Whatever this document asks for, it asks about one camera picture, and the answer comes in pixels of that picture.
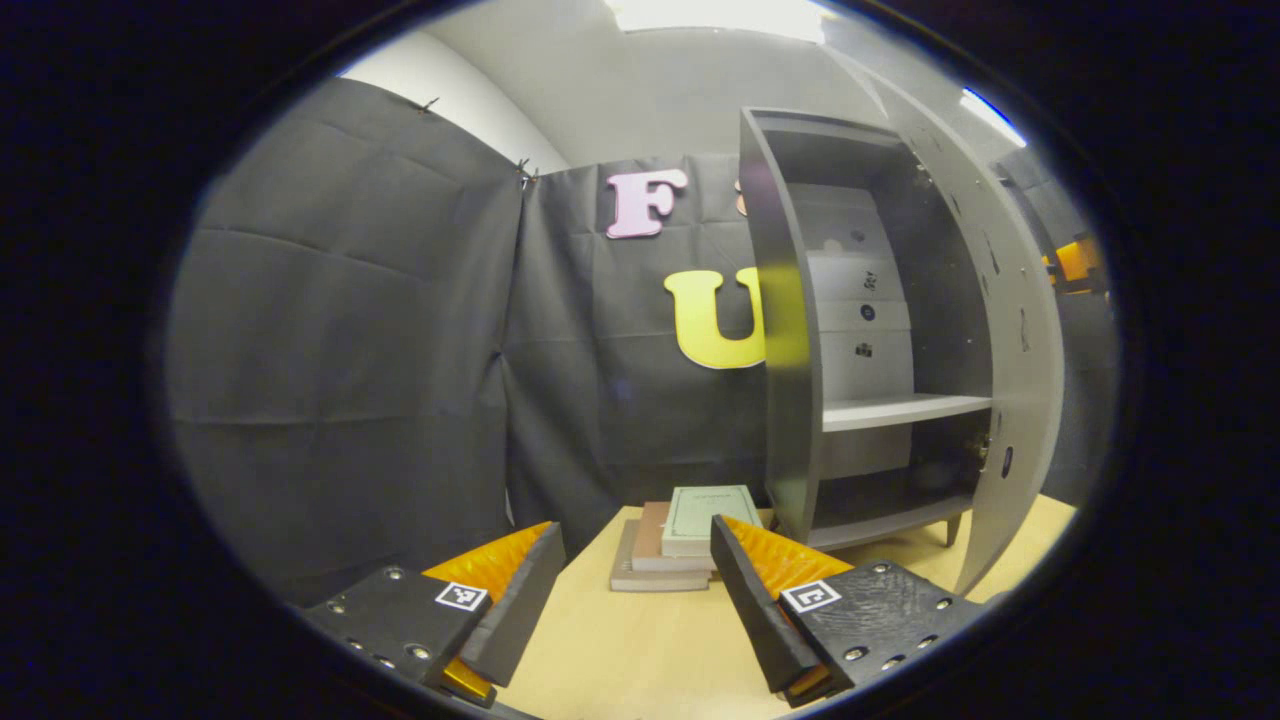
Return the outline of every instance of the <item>letter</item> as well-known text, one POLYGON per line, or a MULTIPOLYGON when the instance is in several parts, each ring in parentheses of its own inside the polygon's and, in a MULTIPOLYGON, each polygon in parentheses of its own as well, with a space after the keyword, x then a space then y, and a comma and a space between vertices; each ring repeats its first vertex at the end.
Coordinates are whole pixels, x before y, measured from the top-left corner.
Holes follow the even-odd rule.
POLYGON ((713 270, 686 270, 667 275, 662 286, 671 291, 676 304, 676 343, 686 357, 704 368, 728 370, 750 368, 764 361, 764 319, 760 310, 760 282, 755 268, 744 268, 735 275, 751 293, 750 337, 727 340, 716 318, 716 288, 724 283, 713 270))
POLYGON ((649 217, 649 208, 658 210, 659 215, 669 215, 676 206, 676 196, 671 188, 687 186, 689 176, 678 169, 657 170, 611 176, 604 182, 613 186, 616 196, 613 224, 604 234, 617 240, 646 237, 662 232, 662 222, 649 217), (650 184, 658 184, 658 187, 650 192, 650 184))

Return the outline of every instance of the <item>white shelf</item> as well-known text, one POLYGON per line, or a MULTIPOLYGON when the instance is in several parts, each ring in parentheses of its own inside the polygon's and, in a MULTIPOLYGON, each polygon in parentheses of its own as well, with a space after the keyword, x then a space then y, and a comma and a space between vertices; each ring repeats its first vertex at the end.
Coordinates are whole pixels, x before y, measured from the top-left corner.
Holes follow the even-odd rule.
POLYGON ((989 397, 964 395, 900 395, 872 400, 828 401, 822 407, 822 432, 859 430, 947 418, 991 407, 989 397))
POLYGON ((906 512, 884 515, 883 518, 863 520, 860 523, 814 528, 809 530, 809 542, 805 544, 818 550, 835 550, 837 547, 861 544, 954 518, 968 510, 972 505, 973 497, 959 495, 932 505, 908 510, 906 512))

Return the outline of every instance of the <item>cabinet leg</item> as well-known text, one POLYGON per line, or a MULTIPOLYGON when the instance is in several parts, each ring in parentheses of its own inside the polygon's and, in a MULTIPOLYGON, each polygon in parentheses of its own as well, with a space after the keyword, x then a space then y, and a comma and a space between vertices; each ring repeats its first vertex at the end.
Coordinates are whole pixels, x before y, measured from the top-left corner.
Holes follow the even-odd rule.
POLYGON ((960 515, 952 515, 947 518, 947 547, 956 543, 956 536, 960 534, 960 515))

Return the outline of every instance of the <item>black fabric backdrop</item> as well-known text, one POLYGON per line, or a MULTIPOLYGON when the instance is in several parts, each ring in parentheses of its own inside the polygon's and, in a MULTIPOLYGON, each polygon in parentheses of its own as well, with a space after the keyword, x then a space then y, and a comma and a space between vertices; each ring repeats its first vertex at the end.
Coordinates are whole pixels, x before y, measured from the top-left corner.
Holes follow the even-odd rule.
POLYGON ((736 174, 736 156, 622 161, 522 193, 452 123, 319 87, 206 193, 173 290, 174 441, 214 525, 310 605, 509 532, 504 488, 517 527, 563 524, 571 557, 677 484, 764 502, 763 365, 686 359, 663 288, 717 270, 723 334, 751 332, 736 174), (604 179, 669 168, 690 183, 663 231, 607 238, 604 179))

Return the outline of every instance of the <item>book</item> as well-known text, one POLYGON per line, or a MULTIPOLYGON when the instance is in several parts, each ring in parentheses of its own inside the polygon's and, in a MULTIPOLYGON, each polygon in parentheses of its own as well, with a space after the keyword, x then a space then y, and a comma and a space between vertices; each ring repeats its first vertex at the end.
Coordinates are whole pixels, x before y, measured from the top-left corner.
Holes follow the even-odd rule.
POLYGON ((704 591, 710 587, 710 573, 640 573, 631 568, 631 548, 636 541, 640 520, 627 520, 622 525, 622 541, 613 557, 609 588, 614 592, 676 592, 704 591))
POLYGON ((703 570, 710 573, 716 561, 710 555, 668 557, 662 553, 662 529, 667 525, 671 502, 645 502, 640 512, 640 529, 631 548, 631 568, 640 573, 680 573, 703 570))
POLYGON ((760 512, 746 486, 678 487, 671 493, 662 553, 710 556, 712 518, 726 515, 760 527, 760 512))

